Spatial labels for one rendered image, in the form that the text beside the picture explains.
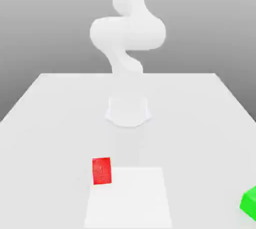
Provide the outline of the small red cube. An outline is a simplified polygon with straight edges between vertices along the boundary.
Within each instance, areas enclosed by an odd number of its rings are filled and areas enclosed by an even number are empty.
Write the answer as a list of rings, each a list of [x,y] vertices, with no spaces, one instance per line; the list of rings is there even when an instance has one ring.
[[[94,185],[112,183],[112,168],[110,157],[98,157],[92,159],[92,177]]]

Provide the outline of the small green cube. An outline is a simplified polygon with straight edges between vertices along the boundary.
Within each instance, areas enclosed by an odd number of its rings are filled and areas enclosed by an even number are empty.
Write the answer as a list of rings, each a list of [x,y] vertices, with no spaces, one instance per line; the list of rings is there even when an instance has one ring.
[[[243,194],[239,208],[256,221],[256,186]]]

